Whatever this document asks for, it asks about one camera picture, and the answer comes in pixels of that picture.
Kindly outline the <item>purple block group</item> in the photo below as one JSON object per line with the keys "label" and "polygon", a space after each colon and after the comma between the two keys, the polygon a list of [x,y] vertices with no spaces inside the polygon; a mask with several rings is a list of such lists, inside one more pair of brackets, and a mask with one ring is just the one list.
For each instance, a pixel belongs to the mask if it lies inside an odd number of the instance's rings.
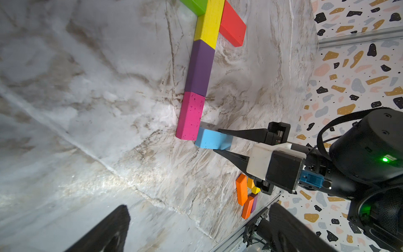
{"label": "purple block group", "polygon": [[203,40],[193,42],[185,91],[193,92],[203,97],[206,96],[214,62],[214,54],[215,49]]}

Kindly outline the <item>magenta block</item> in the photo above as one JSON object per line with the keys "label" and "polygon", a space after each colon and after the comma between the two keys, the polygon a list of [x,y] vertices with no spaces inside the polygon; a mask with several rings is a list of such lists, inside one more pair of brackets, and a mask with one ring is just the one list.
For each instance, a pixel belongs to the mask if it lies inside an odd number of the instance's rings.
{"label": "magenta block", "polygon": [[177,138],[191,141],[197,139],[204,104],[204,96],[188,91],[184,93],[175,135]]}

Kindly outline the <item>yellow long block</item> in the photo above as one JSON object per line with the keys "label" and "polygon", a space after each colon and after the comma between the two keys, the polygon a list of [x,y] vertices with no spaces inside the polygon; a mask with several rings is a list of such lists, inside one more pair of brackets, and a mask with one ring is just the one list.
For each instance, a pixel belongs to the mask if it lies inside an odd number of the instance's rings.
{"label": "yellow long block", "polygon": [[197,18],[194,41],[202,40],[216,49],[225,0],[208,0],[206,13]]}

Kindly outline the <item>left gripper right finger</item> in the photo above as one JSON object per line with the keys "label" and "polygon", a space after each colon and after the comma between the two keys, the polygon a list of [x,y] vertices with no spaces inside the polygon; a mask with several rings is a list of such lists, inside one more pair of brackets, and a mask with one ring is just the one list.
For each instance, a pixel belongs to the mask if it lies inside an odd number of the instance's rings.
{"label": "left gripper right finger", "polygon": [[336,251],[278,203],[269,210],[269,225],[277,252]]}

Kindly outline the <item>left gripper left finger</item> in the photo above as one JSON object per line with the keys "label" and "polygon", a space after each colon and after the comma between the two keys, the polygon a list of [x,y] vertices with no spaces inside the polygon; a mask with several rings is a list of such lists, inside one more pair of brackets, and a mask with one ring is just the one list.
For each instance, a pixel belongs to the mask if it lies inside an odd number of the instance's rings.
{"label": "left gripper left finger", "polygon": [[68,252],[122,252],[130,224],[126,205],[118,206],[85,236],[67,249]]}

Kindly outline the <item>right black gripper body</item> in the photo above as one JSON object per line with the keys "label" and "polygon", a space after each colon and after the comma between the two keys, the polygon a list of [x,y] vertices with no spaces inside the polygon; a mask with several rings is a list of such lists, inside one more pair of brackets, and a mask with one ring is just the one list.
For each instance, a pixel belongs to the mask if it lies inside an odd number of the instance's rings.
{"label": "right black gripper body", "polygon": [[[288,140],[291,126],[284,122],[271,122],[268,125],[268,133],[264,141],[265,144],[275,146],[281,143],[286,143]],[[255,186],[260,189],[263,194],[271,195],[274,190],[274,185],[261,179],[254,179]]]}

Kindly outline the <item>green block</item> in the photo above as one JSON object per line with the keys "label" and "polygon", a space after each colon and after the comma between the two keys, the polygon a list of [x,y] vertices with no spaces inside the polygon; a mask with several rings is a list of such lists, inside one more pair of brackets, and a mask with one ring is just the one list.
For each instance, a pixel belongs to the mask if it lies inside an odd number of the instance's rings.
{"label": "green block", "polygon": [[206,13],[208,0],[181,0],[196,16],[202,16]]}

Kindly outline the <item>light blue long block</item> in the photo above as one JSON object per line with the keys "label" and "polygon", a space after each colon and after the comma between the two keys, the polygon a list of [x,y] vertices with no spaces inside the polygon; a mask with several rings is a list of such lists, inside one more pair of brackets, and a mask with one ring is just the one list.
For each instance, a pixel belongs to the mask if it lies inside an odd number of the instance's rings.
{"label": "light blue long block", "polygon": [[195,145],[203,149],[230,150],[233,136],[200,127]]}

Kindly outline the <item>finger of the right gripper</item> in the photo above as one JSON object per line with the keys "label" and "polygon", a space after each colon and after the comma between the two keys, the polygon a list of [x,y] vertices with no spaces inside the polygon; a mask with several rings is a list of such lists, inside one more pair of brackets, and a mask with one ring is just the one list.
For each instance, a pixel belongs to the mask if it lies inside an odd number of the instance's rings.
{"label": "finger of the right gripper", "polygon": [[230,135],[233,137],[238,137],[241,139],[246,139],[258,143],[267,142],[268,129],[250,129],[250,130],[228,130],[228,129],[219,129],[218,132]]}
{"label": "finger of the right gripper", "polygon": [[234,164],[242,173],[247,173],[247,166],[249,162],[249,157],[227,150],[214,150],[215,153],[221,155],[222,157],[229,160]]}

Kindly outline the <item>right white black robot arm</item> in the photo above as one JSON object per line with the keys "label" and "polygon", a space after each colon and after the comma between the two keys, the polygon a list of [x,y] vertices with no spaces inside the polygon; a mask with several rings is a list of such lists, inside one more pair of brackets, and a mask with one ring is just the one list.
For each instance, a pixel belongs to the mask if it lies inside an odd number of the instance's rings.
{"label": "right white black robot arm", "polygon": [[403,249],[403,114],[386,107],[343,115],[325,128],[355,125],[331,139],[322,134],[315,147],[287,141],[290,126],[272,122],[266,129],[225,130],[255,142],[251,155],[228,150],[218,154],[254,180],[264,194],[279,187],[294,194],[298,186],[349,200],[347,219],[377,245]]}

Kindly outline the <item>orange long block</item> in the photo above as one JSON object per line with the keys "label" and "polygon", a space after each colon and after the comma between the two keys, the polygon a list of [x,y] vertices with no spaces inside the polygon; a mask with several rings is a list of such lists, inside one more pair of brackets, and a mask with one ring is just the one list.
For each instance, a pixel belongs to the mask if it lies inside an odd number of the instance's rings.
{"label": "orange long block", "polygon": [[236,179],[236,190],[238,204],[244,206],[248,199],[247,176],[240,174]]}

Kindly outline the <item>red block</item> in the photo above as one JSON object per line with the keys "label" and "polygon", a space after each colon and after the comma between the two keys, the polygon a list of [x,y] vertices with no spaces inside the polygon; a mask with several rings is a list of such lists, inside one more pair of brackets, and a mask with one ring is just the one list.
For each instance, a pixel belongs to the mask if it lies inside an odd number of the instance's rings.
{"label": "red block", "polygon": [[222,12],[219,32],[223,35],[234,47],[243,46],[246,34],[246,24],[236,13],[228,1],[225,1]]}

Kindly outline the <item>yellow short block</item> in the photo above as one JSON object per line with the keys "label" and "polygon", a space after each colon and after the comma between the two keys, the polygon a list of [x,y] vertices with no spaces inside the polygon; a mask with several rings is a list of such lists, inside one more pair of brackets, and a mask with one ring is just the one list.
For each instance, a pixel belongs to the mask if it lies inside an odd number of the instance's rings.
{"label": "yellow short block", "polygon": [[254,186],[252,189],[251,189],[251,192],[253,193],[253,194],[258,194],[259,192],[261,192],[261,189],[259,189],[258,187],[256,187],[256,186]]}

